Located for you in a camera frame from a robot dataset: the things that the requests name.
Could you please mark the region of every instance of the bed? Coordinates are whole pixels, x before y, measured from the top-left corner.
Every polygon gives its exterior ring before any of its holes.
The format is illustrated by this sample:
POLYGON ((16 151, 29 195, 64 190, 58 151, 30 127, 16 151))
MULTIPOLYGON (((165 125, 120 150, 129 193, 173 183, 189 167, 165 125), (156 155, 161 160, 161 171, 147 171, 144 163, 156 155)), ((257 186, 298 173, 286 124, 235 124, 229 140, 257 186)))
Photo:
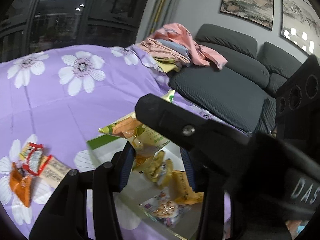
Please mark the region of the bed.
MULTIPOLYGON (((86 141, 98 136, 100 127, 132 112, 141 96, 166 94, 168 82, 153 58, 134 45, 71 46, 0 64, 0 200, 26 238, 54 189, 34 178, 30 208, 12 194, 9 173, 21 148, 27 142, 44 144, 69 167, 94 169, 86 141)), ((223 122, 178 93, 173 103, 223 122)), ((163 239, 117 199, 116 208, 124 239, 163 239)), ((92 206, 87 209, 89 237, 94 238, 92 206)))

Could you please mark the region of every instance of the landscape painting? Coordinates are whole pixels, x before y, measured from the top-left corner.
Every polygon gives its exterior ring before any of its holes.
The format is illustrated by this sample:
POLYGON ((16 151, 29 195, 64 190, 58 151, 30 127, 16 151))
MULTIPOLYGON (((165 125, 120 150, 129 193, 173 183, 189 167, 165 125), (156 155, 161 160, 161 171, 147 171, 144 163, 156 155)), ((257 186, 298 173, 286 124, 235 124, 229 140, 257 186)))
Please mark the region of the landscape painting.
POLYGON ((220 11, 272 30, 273 0, 222 0, 220 11))
POLYGON ((281 35, 309 55, 320 57, 320 19, 304 0, 283 0, 281 35))

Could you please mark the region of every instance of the gray sofa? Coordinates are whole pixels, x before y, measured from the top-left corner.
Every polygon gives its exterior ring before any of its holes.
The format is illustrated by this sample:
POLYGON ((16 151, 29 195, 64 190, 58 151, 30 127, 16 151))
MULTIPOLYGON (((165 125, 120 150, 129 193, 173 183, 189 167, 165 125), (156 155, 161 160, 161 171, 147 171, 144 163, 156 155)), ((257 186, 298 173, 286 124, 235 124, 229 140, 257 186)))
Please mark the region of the gray sofa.
POLYGON ((301 63, 268 42, 257 56, 253 37, 212 24, 202 25, 195 40, 228 63, 221 71, 216 66, 183 68, 169 85, 244 132, 269 133, 275 126, 276 90, 301 63))

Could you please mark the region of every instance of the green stripe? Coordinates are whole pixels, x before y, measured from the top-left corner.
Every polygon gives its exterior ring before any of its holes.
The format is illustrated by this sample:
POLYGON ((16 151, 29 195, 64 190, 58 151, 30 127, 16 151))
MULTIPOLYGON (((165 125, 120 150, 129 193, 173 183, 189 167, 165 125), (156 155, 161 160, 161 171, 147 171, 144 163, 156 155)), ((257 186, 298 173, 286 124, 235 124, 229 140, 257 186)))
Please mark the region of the green stripe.
POLYGON ((87 144, 89 145, 90 149, 91 150, 94 150, 94 149, 97 149, 109 142, 112 142, 114 140, 117 140, 119 139, 120 137, 117 137, 117 136, 112 136, 112 135, 109 135, 109 134, 105 134, 105 135, 102 135, 100 137, 97 137, 97 138, 94 138, 90 141, 87 141, 87 144))

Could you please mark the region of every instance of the folded clothes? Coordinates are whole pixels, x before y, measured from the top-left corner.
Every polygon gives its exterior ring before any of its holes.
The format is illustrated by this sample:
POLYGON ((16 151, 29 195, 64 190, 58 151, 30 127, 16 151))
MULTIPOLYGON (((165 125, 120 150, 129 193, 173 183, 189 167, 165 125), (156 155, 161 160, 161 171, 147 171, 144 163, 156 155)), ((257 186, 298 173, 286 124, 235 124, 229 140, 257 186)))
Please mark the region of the folded clothes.
POLYGON ((190 60, 182 56, 180 53, 173 49, 164 46, 161 42, 151 38, 146 38, 145 41, 141 41, 136 44, 140 49, 148 52, 152 57, 162 59, 173 59, 174 62, 180 62, 181 64, 189 64, 190 60))
POLYGON ((190 60, 189 58, 189 50, 180 45, 179 43, 176 43, 176 42, 173 42, 173 41, 166 41, 166 40, 163 40, 163 39, 156 39, 156 41, 159 41, 162 43, 162 45, 168 47, 169 49, 173 49, 175 50, 176 52, 180 53, 181 55, 183 55, 184 57, 186 57, 187 59, 190 60))
POLYGON ((168 63, 168 62, 163 62, 163 61, 158 61, 156 60, 158 66, 160 68, 162 68, 162 70, 164 71, 164 73, 168 73, 171 70, 175 70, 175 71, 179 71, 179 68, 173 64, 173 63, 168 63))
POLYGON ((227 60, 215 50, 197 44, 192 39, 191 33, 179 23, 164 25, 162 28, 152 33, 147 40, 148 39, 163 39, 186 47, 189 50, 192 62, 195 65, 210 66, 208 60, 211 60, 219 69, 222 69, 227 63, 227 60))

